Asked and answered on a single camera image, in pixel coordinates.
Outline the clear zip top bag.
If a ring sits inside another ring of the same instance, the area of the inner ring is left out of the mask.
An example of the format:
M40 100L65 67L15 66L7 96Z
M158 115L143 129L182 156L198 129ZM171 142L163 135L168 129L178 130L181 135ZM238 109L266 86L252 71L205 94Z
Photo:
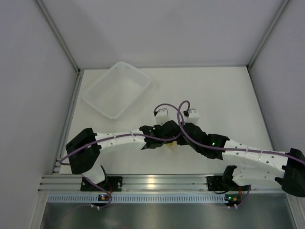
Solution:
M165 146L170 153L173 153L177 148L177 143L174 141L174 145L172 147L168 146L168 143L166 143Z

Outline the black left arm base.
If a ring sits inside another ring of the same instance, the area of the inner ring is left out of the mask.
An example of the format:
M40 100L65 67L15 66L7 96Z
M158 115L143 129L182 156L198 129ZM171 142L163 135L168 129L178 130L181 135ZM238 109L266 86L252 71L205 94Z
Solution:
M122 180L123 177L121 176L108 176L107 180L97 184L99 187L102 187L108 192L121 192L122 190ZM85 178L82 178L81 181L81 188L82 192L94 192L94 191L101 191L96 186L90 184Z

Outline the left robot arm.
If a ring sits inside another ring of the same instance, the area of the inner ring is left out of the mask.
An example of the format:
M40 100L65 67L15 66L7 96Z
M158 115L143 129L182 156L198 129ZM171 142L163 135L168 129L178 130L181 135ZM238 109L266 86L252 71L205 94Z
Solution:
M178 124L171 120L163 125L143 125L122 133L96 133L85 128L66 145L68 159L74 175L83 175L96 190L107 187L107 174L99 157L102 153L124 150L156 149L176 141L181 135Z

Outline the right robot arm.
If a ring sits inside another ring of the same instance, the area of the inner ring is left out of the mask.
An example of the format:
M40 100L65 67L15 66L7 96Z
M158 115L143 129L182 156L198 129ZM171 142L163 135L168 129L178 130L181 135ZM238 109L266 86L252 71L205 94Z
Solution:
M226 163L222 183L227 189L271 186L280 187L296 197L305 196L305 156L300 150L261 150L223 135L206 134L193 123L180 124L179 127L186 143L197 153Z

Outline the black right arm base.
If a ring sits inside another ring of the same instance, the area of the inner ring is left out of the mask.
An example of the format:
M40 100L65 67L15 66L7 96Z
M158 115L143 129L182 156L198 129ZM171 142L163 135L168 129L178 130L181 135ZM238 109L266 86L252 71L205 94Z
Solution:
M247 191L250 185L239 186L231 179L225 179L223 176L208 176L207 186L209 191L217 194L224 194L229 191Z

